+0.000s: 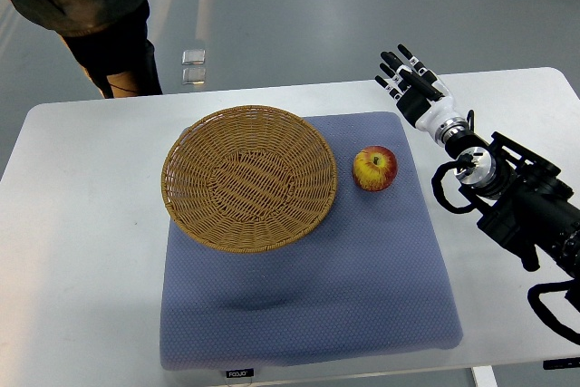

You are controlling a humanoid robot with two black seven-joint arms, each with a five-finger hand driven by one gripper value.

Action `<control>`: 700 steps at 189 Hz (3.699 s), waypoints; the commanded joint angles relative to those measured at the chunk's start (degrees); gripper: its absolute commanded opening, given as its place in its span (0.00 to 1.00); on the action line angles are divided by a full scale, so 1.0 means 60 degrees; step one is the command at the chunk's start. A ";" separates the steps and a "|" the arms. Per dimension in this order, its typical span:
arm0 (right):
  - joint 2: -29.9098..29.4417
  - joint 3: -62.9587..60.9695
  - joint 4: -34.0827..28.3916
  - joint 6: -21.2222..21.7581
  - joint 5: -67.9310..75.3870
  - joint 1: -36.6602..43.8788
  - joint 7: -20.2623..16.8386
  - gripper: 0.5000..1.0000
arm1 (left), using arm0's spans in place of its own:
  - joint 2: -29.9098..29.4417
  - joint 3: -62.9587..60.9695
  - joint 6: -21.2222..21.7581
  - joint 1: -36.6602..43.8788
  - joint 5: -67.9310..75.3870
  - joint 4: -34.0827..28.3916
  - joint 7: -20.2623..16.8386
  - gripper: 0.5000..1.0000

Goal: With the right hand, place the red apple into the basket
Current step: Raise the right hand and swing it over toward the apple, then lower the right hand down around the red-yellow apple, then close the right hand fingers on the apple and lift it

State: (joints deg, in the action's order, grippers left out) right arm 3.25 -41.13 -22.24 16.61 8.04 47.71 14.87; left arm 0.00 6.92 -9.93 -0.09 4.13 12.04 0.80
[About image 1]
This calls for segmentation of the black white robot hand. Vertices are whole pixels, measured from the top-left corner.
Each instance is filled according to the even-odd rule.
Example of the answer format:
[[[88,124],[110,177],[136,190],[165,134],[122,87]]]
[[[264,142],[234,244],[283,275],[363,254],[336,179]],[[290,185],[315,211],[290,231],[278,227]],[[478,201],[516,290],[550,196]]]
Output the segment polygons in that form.
[[[403,44],[403,60],[392,51],[381,52],[383,76],[375,81],[392,97],[403,118],[415,129],[433,133],[455,117],[453,99],[440,78]]]

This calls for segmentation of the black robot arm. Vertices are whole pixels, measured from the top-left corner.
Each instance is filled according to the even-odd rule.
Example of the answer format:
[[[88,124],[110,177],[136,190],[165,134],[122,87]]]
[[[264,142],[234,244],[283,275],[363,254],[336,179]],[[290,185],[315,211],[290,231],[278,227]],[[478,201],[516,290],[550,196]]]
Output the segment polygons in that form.
[[[433,195],[451,213],[477,210],[478,228],[517,256],[526,271],[540,268],[537,252],[543,250],[569,275],[564,282],[531,287],[527,300],[548,328],[578,343],[578,332],[541,300],[562,292],[573,308],[579,306],[579,210],[569,202],[574,191],[550,161],[498,132],[492,138],[485,142],[474,132],[471,116],[440,122],[435,140],[451,160],[432,177]]]

